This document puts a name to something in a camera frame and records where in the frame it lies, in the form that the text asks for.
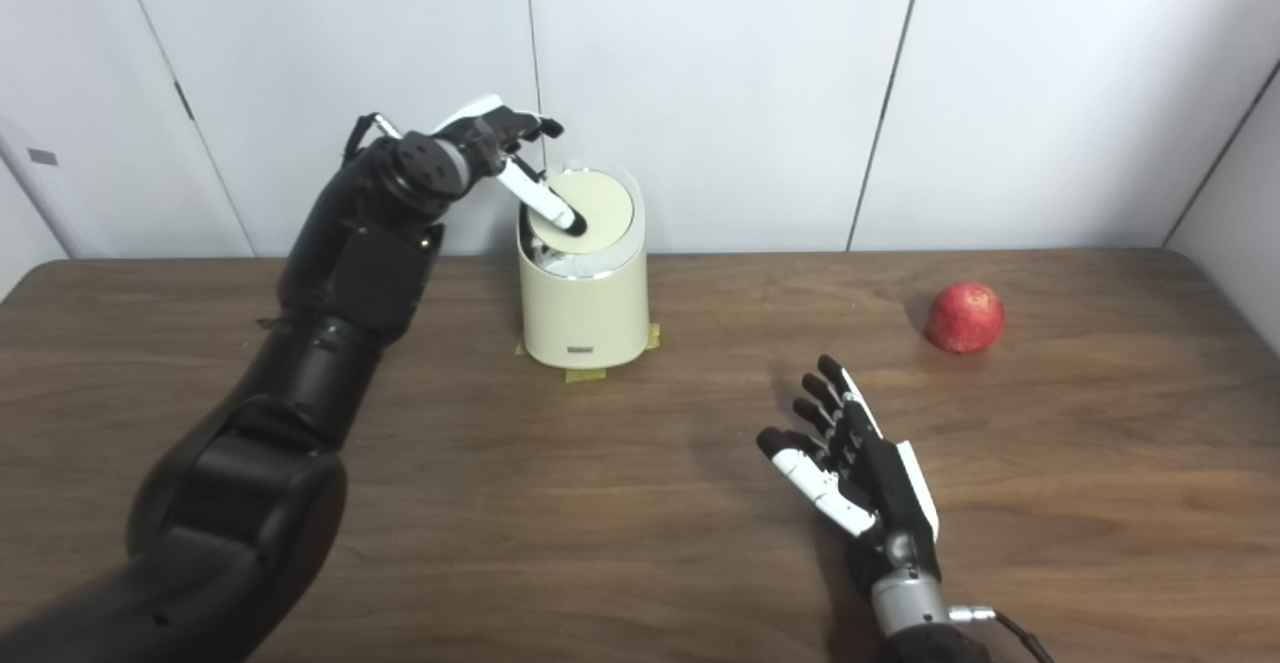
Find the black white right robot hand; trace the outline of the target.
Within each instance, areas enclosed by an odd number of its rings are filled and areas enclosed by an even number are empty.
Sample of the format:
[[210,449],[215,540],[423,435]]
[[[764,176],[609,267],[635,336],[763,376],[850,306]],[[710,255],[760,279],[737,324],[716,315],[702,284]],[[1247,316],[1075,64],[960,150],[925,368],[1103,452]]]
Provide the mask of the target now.
[[908,443],[883,434],[842,363],[822,355],[815,366],[794,401],[814,433],[767,427],[756,445],[847,536],[849,573],[863,596],[895,575],[941,581],[937,513]]

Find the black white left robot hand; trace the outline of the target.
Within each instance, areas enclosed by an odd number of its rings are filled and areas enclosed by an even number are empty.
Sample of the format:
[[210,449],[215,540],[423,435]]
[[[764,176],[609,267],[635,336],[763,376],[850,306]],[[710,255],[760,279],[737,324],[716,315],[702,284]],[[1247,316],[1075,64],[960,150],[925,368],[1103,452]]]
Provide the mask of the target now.
[[564,127],[552,116],[513,110],[498,95],[486,95],[448,116],[431,131],[430,138],[451,145],[461,157],[466,188],[490,177],[556,229],[584,236],[588,221],[581,212],[518,156],[522,145],[557,140],[563,133]]

